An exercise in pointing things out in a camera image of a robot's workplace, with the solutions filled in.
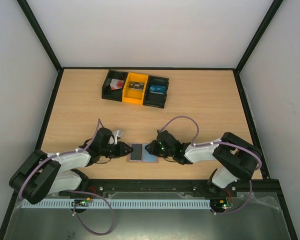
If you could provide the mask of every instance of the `black frame edge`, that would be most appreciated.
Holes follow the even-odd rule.
[[[51,112],[52,112],[52,109],[53,109],[54,104],[55,104],[55,100],[56,100],[56,97],[57,97],[57,93],[58,93],[58,89],[59,89],[59,86],[60,86],[60,82],[61,82],[63,73],[64,73],[64,70],[62,68],[56,76],[55,83],[54,83],[54,86],[53,86],[53,90],[52,90],[52,93],[51,93],[51,96],[50,96],[50,100],[49,100],[47,109],[45,111],[45,115],[44,115],[44,118],[43,118],[43,122],[42,122],[42,125],[41,125],[39,136],[38,136],[38,139],[36,141],[34,149],[40,149],[41,146],[42,146],[42,143],[43,143],[43,140],[44,140],[44,137],[45,137],[45,133],[46,133],[46,130],[47,130],[47,127],[48,127],[49,119],[50,119],[50,116],[51,116]],[[8,208],[6,210],[5,216],[3,218],[2,224],[1,224],[0,240],[3,240],[4,237],[5,237],[5,234],[6,234],[6,231],[7,231],[8,225],[9,225],[9,221],[10,221],[12,212],[14,210],[17,198],[18,198],[18,194],[14,191],[13,194],[12,194],[11,200],[9,202]]]
[[[215,70],[233,71],[233,67],[133,67],[133,66],[65,66],[63,69],[82,69],[82,70]]]
[[[242,108],[243,108],[243,111],[244,111],[246,123],[247,123],[248,128],[249,128],[252,143],[256,147],[258,147],[262,152],[262,157],[261,157],[262,167],[260,169],[262,177],[263,177],[263,179],[269,179],[270,178],[270,173],[269,173],[267,163],[266,163],[266,159],[265,159],[262,147],[261,147],[261,143],[260,143],[259,136],[258,136],[258,133],[257,133],[256,125],[255,125],[255,121],[254,121],[254,119],[252,117],[252,114],[251,114],[251,110],[250,110],[250,106],[249,106],[249,103],[248,103],[248,100],[247,100],[246,92],[245,92],[244,86],[243,86],[241,78],[240,78],[240,74],[236,70],[234,70],[233,75],[234,75],[236,87],[238,88]]]
[[[38,136],[38,139],[37,139],[36,144],[35,144],[35,149],[41,149],[42,143],[44,141],[45,134],[46,134],[47,127],[48,127],[48,123],[49,123],[49,119],[50,119],[50,116],[51,116],[51,113],[52,113],[52,109],[54,108],[55,100],[56,100],[56,97],[57,97],[57,93],[58,93],[58,90],[59,90],[59,86],[60,86],[63,74],[64,74],[64,69],[62,68],[58,72],[58,75],[56,76],[55,83],[54,83],[52,93],[51,93],[51,97],[50,97],[48,106],[46,108],[45,115],[44,115],[44,118],[43,118],[43,122],[42,122],[42,125],[41,125],[41,129],[40,129],[40,132],[39,132],[39,136]]]
[[[235,70],[240,73],[284,0],[273,0]]]
[[[51,48],[43,30],[41,29],[34,13],[32,12],[27,0],[16,0],[18,4],[20,5],[24,15],[28,19],[32,29],[34,30],[36,36],[40,40],[44,50],[48,54],[52,64],[54,65],[55,69],[59,72],[61,71],[62,67],[57,59],[57,56],[55,55],[53,49]]]
[[[5,235],[6,235],[6,232],[8,229],[8,225],[10,222],[10,218],[11,218],[12,212],[14,211],[17,198],[18,198],[17,192],[13,191],[8,208],[5,212],[5,215],[4,215],[1,227],[0,227],[0,240],[3,240],[5,238]]]

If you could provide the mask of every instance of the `black rectangle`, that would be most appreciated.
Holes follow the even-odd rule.
[[[122,94],[126,84],[128,73],[124,71],[109,70],[102,85],[102,98],[122,102]],[[111,90],[110,83],[112,79],[123,80],[123,87],[116,90]]]
[[[133,152],[130,154],[130,160],[141,161],[142,160],[142,144],[131,144]]]
[[[151,85],[165,87],[165,94],[150,92],[149,89]],[[168,87],[169,87],[169,78],[149,76],[148,82],[146,84],[145,93],[144,93],[143,105],[163,109],[165,107],[165,103],[167,99]]]

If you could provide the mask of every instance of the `cable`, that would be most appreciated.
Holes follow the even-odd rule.
[[[67,154],[75,154],[75,153],[81,153],[81,152],[84,152],[85,150],[87,150],[90,145],[92,144],[92,142],[94,141],[96,135],[97,135],[97,132],[99,130],[99,126],[102,126],[104,128],[104,125],[102,124],[100,118],[98,118],[98,123],[96,125],[96,129],[95,129],[95,132],[94,132],[94,135],[91,139],[91,141],[85,146],[84,149],[80,149],[77,151],[77,150],[72,150],[72,151],[65,151],[65,152],[62,152],[62,153],[57,153],[57,154],[54,154],[52,156],[49,156],[47,157],[45,160],[43,160],[42,162],[40,162],[38,164],[38,166],[36,166],[33,171],[29,174],[29,176],[25,179],[24,183],[22,184],[20,190],[19,190],[19,193],[18,193],[18,197],[22,200],[24,199],[22,193],[24,192],[25,190],[25,187],[27,186],[28,182],[30,181],[30,179],[33,177],[33,175],[44,165],[46,164],[48,161],[50,161],[51,159],[53,158],[56,158],[56,157],[59,157],[59,156],[63,156],[63,155],[67,155]]]
[[[212,208],[211,208],[211,211],[213,212],[214,215],[228,215],[228,214],[234,214],[235,212],[238,212],[240,211],[241,209],[243,209],[247,203],[249,202],[249,199],[252,195],[252,182],[251,180],[249,181],[249,185],[250,185],[250,191],[249,191],[249,195],[248,197],[246,198],[245,202],[239,207],[237,208],[236,210],[233,210],[233,211],[228,211],[228,212],[215,212]]]
[[[195,124],[195,126],[196,126],[196,134],[195,134],[195,136],[193,137],[193,139],[191,140],[191,146],[194,147],[194,146],[195,146],[195,140],[196,140],[197,136],[199,135],[199,125],[198,125],[198,123],[197,123],[195,120],[193,120],[193,119],[192,119],[191,117],[189,117],[189,116],[176,116],[176,117],[172,118],[170,121],[168,121],[168,122],[166,123],[166,125],[164,125],[160,130],[158,130],[158,132],[161,133],[163,130],[166,129],[166,127],[167,127],[172,121],[174,121],[174,120],[176,120],[176,119],[179,119],[179,118],[189,119],[189,120],[191,120],[191,121]]]
[[[191,117],[188,117],[188,116],[176,116],[176,117],[172,118],[170,121],[168,121],[168,122],[166,123],[166,125],[164,125],[160,130],[158,130],[158,132],[161,133],[163,130],[166,129],[166,127],[167,127],[172,121],[174,121],[174,120],[176,120],[176,119],[179,119],[179,118],[189,119],[189,120],[191,120],[191,121],[195,124],[195,126],[196,126],[196,134],[195,134],[195,136],[193,137],[193,139],[192,139],[192,141],[191,141],[191,145],[192,145],[193,147],[205,147],[205,146],[218,145],[218,144],[227,145],[227,146],[230,146],[230,147],[233,147],[233,148],[242,150],[242,151],[244,151],[244,152],[250,154],[251,156],[253,156],[253,157],[256,159],[257,163],[258,163],[258,165],[256,166],[255,170],[258,170],[258,169],[261,168],[261,166],[262,166],[261,159],[260,159],[256,154],[254,154],[252,151],[250,151],[250,150],[248,150],[248,149],[246,149],[246,148],[244,148],[244,147],[242,147],[242,146],[238,146],[238,145],[235,145],[235,144],[232,144],[232,143],[229,143],[229,142],[224,142],[224,141],[215,141],[215,142],[207,142],[207,143],[203,143],[203,144],[195,144],[195,140],[196,140],[197,136],[199,135],[199,125],[198,125],[198,123],[197,123],[195,120],[193,120]]]
[[[93,234],[93,235],[97,235],[97,236],[104,236],[104,235],[107,235],[109,233],[112,232],[112,230],[115,228],[115,222],[116,222],[116,215],[115,215],[115,211],[114,209],[111,207],[111,204],[103,197],[103,196],[99,196],[95,193],[91,193],[91,192],[88,192],[88,191],[74,191],[74,190],[68,190],[68,192],[71,192],[71,193],[74,193],[74,194],[88,194],[88,195],[91,195],[91,196],[94,196],[94,197],[97,197],[99,199],[102,199],[109,207],[110,211],[111,211],[111,214],[112,214],[112,222],[111,222],[111,226],[110,228],[108,229],[108,231],[106,232],[95,232],[95,231],[92,231],[90,228],[88,228],[83,222],[82,220],[79,218],[78,214],[76,213],[76,207],[80,204],[80,203],[77,203],[74,205],[73,207],[73,216],[76,216],[76,218],[79,220],[79,222],[81,223],[81,225],[83,226],[83,228],[85,230],[87,230],[89,233]]]
[[[166,159],[166,158],[164,158],[164,157],[163,157],[163,159],[166,160],[166,161],[169,162],[169,163],[177,163],[177,161],[169,161],[168,159]]]
[[[255,158],[256,162],[258,163],[258,165],[255,167],[255,170],[258,170],[261,168],[262,162],[261,162],[260,157],[258,157],[255,153],[253,153],[252,151],[250,151],[242,146],[235,145],[235,144],[232,144],[230,142],[225,142],[225,141],[212,141],[212,142],[203,143],[203,144],[196,144],[195,146],[198,148],[198,147],[205,147],[205,146],[218,145],[218,144],[230,146],[230,147],[239,149],[241,151],[244,151],[247,154],[250,154],[252,157]]]
[[[167,122],[166,125],[164,125],[160,130],[158,130],[159,133],[161,133],[172,121],[178,119],[178,118],[186,118],[186,119],[189,119],[191,120],[195,126],[196,126],[196,134],[195,136],[193,137],[192,141],[191,141],[191,145],[193,147],[205,147],[205,146],[210,146],[210,145],[226,145],[226,146],[230,146],[230,147],[233,147],[233,148],[236,148],[238,150],[241,150],[241,151],[244,151],[248,154],[250,154],[251,156],[253,156],[255,158],[255,160],[257,161],[257,166],[255,168],[255,170],[258,170],[261,168],[262,166],[262,161],[260,159],[260,157],[258,157],[254,152],[242,147],[242,146],[239,146],[239,145],[236,145],[236,144],[232,144],[232,143],[229,143],[229,142],[224,142],[224,141],[215,141],[215,142],[207,142],[207,143],[203,143],[203,144],[195,144],[195,140],[197,138],[197,136],[199,135],[199,125],[197,124],[197,122],[195,120],[193,120],[191,117],[188,117],[188,116],[176,116],[174,118],[172,118],[170,121]],[[251,194],[252,194],[252,182],[251,180],[249,181],[249,184],[250,184],[250,191],[249,191],[249,195],[247,197],[247,200],[244,202],[244,204],[242,206],[240,206],[238,209],[236,210],[233,210],[233,211],[230,211],[230,212],[222,212],[222,213],[219,213],[219,212],[215,212],[212,208],[211,208],[211,211],[215,214],[215,215],[227,215],[227,214],[232,214],[232,213],[235,213],[235,212],[238,212],[239,210],[241,210],[242,208],[244,208],[246,206],[246,204],[248,203],[250,197],[251,197]]]
[[[104,161],[104,162],[95,162],[95,164],[107,164],[108,162],[111,161],[112,158],[110,158],[108,161]]]

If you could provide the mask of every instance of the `wooden table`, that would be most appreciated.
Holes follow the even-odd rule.
[[[112,131],[123,130],[121,141],[149,143],[157,130],[179,115],[189,116],[200,127],[196,143],[232,132],[251,143],[245,114],[233,72],[230,70],[122,70],[169,78],[164,109],[101,98],[106,69],[65,69],[42,144],[46,153],[73,150],[93,136],[98,118]],[[190,142],[196,133],[188,119],[172,122],[167,130],[180,142]],[[99,162],[106,161],[101,157]],[[81,168],[92,179],[208,179],[220,168],[216,160],[180,165],[132,163],[127,157],[107,164]],[[258,170],[254,179],[262,179]]]

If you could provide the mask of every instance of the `white wall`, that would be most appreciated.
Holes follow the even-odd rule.
[[[283,1],[241,78],[300,239],[300,0]]]
[[[62,66],[235,68],[273,0],[28,0]]]
[[[0,0],[0,226],[9,179],[35,147],[56,76],[17,1]]]

